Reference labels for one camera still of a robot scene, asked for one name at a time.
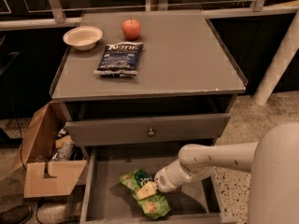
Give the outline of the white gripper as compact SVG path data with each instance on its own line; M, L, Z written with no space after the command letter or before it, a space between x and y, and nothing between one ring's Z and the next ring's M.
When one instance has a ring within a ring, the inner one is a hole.
M176 190L182 185L181 173L177 165L165 166L158 171L154 177L155 182L148 182L136 192L138 200L144 200L157 193L157 188L160 192L167 193Z

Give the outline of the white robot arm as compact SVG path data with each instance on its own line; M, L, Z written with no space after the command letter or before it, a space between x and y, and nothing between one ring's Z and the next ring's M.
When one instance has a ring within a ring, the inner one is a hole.
M298 122L280 124L258 142L214 147L188 144L137 197L173 191L205 175L211 166L251 174L249 224L299 224Z

